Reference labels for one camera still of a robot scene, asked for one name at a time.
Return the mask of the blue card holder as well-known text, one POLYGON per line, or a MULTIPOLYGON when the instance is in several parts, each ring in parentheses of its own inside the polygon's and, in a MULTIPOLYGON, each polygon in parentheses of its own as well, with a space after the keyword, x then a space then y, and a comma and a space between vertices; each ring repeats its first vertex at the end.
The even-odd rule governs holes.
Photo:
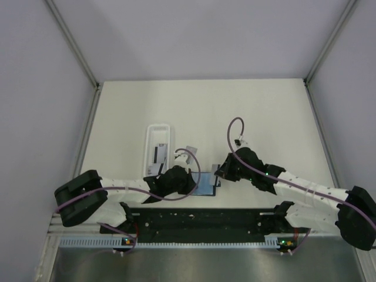
POLYGON ((193 196, 215 196, 216 189, 221 187, 220 179, 213 173, 201 173, 198 187, 192 193, 193 196))

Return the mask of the diamond print silver card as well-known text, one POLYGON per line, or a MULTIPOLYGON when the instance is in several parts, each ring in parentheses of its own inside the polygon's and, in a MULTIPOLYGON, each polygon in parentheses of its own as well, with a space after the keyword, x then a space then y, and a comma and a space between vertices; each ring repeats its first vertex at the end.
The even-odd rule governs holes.
POLYGON ((198 148, 196 147, 192 147, 192 146, 186 146, 186 150, 188 151, 187 152, 187 155, 192 157, 192 156, 195 156, 197 151, 198 151, 198 148))

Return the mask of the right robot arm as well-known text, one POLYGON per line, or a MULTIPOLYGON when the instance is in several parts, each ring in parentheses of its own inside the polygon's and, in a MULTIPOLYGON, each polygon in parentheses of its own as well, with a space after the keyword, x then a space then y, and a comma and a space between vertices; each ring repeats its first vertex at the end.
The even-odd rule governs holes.
POLYGON ((280 232, 307 228, 339 235, 360 250, 375 248, 375 200, 362 187, 346 190, 304 180, 283 167, 264 164, 248 147, 229 153, 215 175, 231 182, 249 180, 283 198, 274 218, 280 232))

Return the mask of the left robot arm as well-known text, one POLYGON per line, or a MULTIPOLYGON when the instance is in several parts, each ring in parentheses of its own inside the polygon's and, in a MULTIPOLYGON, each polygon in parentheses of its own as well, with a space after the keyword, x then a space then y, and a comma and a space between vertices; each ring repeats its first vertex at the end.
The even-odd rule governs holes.
POLYGON ((178 165, 140 180, 108 179, 88 170, 55 190, 56 212, 64 227, 103 223, 127 233, 133 226, 127 204, 183 200, 197 190, 201 179, 201 171, 178 165))

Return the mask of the white plastic basket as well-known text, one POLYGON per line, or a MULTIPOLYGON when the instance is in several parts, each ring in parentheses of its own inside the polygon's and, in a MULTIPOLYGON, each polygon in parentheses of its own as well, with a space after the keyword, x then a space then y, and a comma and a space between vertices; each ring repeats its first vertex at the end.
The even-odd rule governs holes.
POLYGON ((143 176, 158 176, 170 167, 171 127, 167 124, 149 125, 146 131, 143 176))

